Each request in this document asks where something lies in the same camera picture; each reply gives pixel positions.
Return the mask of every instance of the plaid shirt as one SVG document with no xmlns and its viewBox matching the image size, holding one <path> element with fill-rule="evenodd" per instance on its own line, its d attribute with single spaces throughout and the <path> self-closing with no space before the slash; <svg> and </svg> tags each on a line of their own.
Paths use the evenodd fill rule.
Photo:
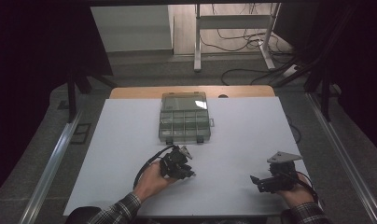
<svg viewBox="0 0 377 224">
<path fill-rule="evenodd" d="M 322 209 L 316 203 L 304 203 L 291 209 L 294 223 L 331 224 Z"/>
<path fill-rule="evenodd" d="M 140 200 L 133 193 L 113 204 L 107 210 L 99 212 L 88 224 L 120 224 L 129 223 L 136 217 L 140 208 Z"/>
</svg>

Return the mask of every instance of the green transparent case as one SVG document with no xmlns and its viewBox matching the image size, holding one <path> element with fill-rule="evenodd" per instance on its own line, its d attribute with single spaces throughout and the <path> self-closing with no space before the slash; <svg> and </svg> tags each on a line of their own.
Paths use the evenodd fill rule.
<svg viewBox="0 0 377 224">
<path fill-rule="evenodd" d="M 159 138 L 167 145 L 203 143 L 211 136 L 205 92 L 162 95 Z"/>
</svg>

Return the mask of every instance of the background table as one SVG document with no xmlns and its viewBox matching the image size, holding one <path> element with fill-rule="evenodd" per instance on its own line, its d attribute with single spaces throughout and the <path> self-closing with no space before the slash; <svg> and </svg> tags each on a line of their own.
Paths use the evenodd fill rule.
<svg viewBox="0 0 377 224">
<path fill-rule="evenodd" d="M 140 167 L 165 147 L 158 138 L 161 94 L 205 91 L 209 142 L 188 145 L 196 176 L 178 181 L 143 204 L 141 217 L 274 216 L 286 208 L 277 195 L 259 193 L 250 175 L 270 177 L 266 162 L 278 150 L 300 154 L 285 114 L 269 87 L 169 87 L 115 89 L 105 102 L 65 214 L 79 206 L 107 206 L 132 190 Z M 138 99 L 136 94 L 146 99 Z M 239 97 L 244 95 L 266 97 Z M 219 94 L 235 98 L 217 99 Z M 307 174 L 303 161 L 297 170 Z"/>
</svg>

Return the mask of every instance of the white wall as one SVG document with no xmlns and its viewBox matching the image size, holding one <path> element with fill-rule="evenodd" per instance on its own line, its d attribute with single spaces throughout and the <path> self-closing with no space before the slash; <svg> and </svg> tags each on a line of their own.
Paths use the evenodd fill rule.
<svg viewBox="0 0 377 224">
<path fill-rule="evenodd" d="M 92 7 L 106 52 L 172 49 L 168 6 Z"/>
</svg>

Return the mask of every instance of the person's left hand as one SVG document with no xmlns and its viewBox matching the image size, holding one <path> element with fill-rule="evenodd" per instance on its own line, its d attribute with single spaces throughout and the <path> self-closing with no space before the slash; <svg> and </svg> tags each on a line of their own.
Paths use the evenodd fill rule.
<svg viewBox="0 0 377 224">
<path fill-rule="evenodd" d="M 141 203 L 176 182 L 177 179 L 162 177 L 160 170 L 160 161 L 154 161 L 145 169 L 140 177 L 133 193 L 138 196 Z"/>
</svg>

